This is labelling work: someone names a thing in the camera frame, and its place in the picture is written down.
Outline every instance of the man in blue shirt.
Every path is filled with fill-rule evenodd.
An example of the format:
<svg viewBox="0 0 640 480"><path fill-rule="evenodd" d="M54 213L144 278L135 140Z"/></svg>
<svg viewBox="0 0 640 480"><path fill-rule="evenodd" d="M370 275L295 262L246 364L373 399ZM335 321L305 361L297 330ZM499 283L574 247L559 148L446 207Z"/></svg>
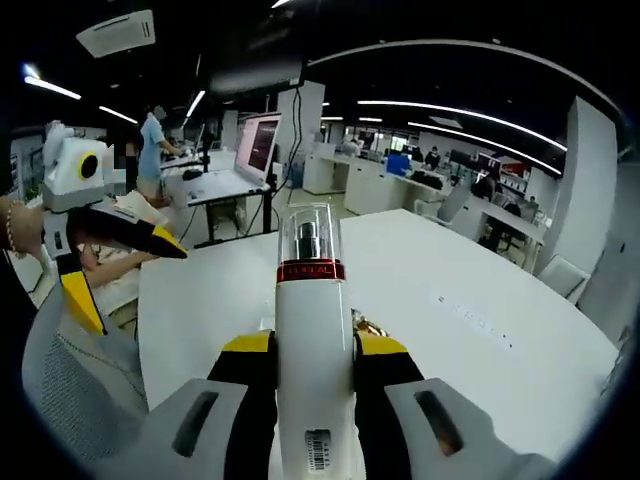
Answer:
<svg viewBox="0 0 640 480"><path fill-rule="evenodd" d="M138 164L138 191L146 197L155 208L166 207L169 199L164 197L160 180L160 152L164 148L179 157L182 152L171 145L165 138L160 121L153 114L153 107L147 110L147 119L142 124L140 134L143 145Z"/></svg>

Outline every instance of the bracelet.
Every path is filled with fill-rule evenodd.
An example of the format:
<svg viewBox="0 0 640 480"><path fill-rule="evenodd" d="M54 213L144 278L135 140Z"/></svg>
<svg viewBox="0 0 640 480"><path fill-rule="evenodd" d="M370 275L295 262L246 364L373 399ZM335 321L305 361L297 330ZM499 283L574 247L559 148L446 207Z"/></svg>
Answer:
<svg viewBox="0 0 640 480"><path fill-rule="evenodd" d="M9 248L11 248L13 253L15 253L18 258L24 258L25 254L18 252L18 250L16 249L16 244L13 241L13 229L11 228L11 214L13 213L13 207L18 205L19 203L20 202L18 202L17 200L12 200L11 203L9 204L9 208L7 209L6 230L7 230L7 239L9 240Z"/></svg>

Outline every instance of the red label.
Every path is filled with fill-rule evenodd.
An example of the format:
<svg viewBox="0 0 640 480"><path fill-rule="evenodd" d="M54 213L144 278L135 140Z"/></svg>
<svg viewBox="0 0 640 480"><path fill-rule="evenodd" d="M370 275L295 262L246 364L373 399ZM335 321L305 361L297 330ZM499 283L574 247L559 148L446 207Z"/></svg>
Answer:
<svg viewBox="0 0 640 480"><path fill-rule="evenodd" d="M339 260L288 260L278 267L278 283L292 280L344 280Z"/></svg>

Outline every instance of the air conditioner vent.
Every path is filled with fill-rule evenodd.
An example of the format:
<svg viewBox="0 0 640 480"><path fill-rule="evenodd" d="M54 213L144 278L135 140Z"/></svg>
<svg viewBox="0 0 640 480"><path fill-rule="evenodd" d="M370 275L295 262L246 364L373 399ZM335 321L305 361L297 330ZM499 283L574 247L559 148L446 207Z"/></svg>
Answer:
<svg viewBox="0 0 640 480"><path fill-rule="evenodd" d="M156 43L151 10L141 10L94 25L76 35L95 58Z"/></svg>

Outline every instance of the round white table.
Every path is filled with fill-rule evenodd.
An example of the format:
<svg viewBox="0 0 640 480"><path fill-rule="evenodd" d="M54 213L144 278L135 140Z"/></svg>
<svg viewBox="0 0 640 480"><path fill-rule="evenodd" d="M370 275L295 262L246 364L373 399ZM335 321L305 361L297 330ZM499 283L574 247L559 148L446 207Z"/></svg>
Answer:
<svg viewBox="0 0 640 480"><path fill-rule="evenodd" d="M617 350L517 266L402 210L342 221L351 306L493 419L519 453L559 461L598 409ZM149 408L206 378L222 346L274 316L277 234L144 265L139 300Z"/></svg>

